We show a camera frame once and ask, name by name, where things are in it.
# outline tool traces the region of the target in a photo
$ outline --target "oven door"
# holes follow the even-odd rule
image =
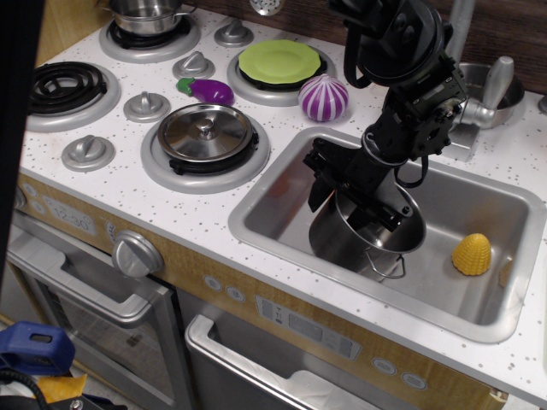
[[[71,337],[76,360],[142,407],[192,409],[174,293],[123,277],[108,255],[28,216],[14,223],[23,229],[12,225],[8,260]]]

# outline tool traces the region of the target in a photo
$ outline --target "oven handle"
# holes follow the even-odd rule
[[[62,268],[67,257],[61,251],[15,225],[10,229],[7,256],[23,272],[30,273],[38,281],[93,309],[120,327],[134,327],[146,319],[152,305],[141,296],[132,294],[123,302],[109,298],[65,272]]]
[[[299,410],[379,410],[376,406],[331,384],[324,378],[301,370],[289,378],[270,372],[239,353],[209,337],[215,322],[201,314],[186,328],[188,349],[204,356],[256,388],[275,396],[291,408]]]

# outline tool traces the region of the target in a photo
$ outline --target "black robotic arm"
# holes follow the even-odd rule
[[[360,149],[314,141],[304,159],[315,172],[309,206],[315,211],[334,190],[342,191],[357,205],[361,223],[374,220],[393,231],[412,214],[394,180],[408,188],[421,183],[427,157],[450,144],[448,131],[467,98],[462,74],[444,52],[451,26],[422,0],[329,0],[329,8],[348,28],[348,82],[356,88],[374,82],[389,90]],[[421,180],[399,180],[398,169],[418,158]]]

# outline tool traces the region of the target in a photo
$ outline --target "white countertop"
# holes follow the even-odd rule
[[[217,28],[225,26],[231,19],[202,10],[197,10],[193,18],[202,34],[194,50],[202,51],[216,65],[213,79],[226,82],[226,66],[242,49],[221,47],[213,36]],[[254,32],[255,43],[287,38],[322,50],[336,64],[337,77],[345,82],[342,70],[344,47],[265,26],[245,25]],[[237,189],[203,196],[167,190],[148,177],[141,165],[140,148],[153,124],[126,120],[123,104],[142,91],[162,94],[171,102],[172,109],[197,103],[197,100],[175,90],[176,79],[171,68],[178,59],[142,65],[119,62],[100,50],[98,34],[93,33],[51,62],[92,62],[106,67],[121,83],[120,102],[97,123],[77,130],[27,132],[21,158],[22,173],[277,286],[535,406],[547,407],[547,357],[544,349],[547,231],[539,248],[516,331],[501,343],[475,343],[394,307],[386,308],[383,302],[341,284],[325,286],[324,279],[318,274],[241,243],[229,231],[229,214],[260,175]],[[385,88],[371,85],[366,90],[356,90],[348,86],[348,90],[348,111],[342,118],[323,125],[360,138],[365,128],[377,120]],[[547,184],[543,180],[547,174],[547,139],[544,137],[547,115],[539,113],[540,97],[527,93],[525,101],[517,107],[507,124],[482,132],[475,154],[469,161],[454,161],[446,157],[432,160],[518,185],[547,200]],[[265,170],[298,132],[318,125],[298,107],[257,106],[241,97],[236,97],[234,107],[258,121],[268,134],[272,151]],[[115,146],[116,157],[106,167],[91,173],[68,171],[61,162],[62,150],[75,139],[91,133],[110,140]]]

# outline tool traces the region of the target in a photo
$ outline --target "stainless steel sink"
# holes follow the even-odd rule
[[[315,214],[307,200],[314,176],[303,158],[318,137],[350,147],[360,143],[325,127],[298,133],[230,215],[232,234],[468,339],[497,343],[509,337],[537,257],[547,215],[543,202],[527,190],[430,163],[426,181],[409,190],[425,219],[426,239],[404,256],[407,275],[352,272],[315,256],[310,246]],[[415,180],[420,171],[409,163],[400,176]],[[459,273],[450,258],[471,233],[491,242],[491,267],[478,277]]]

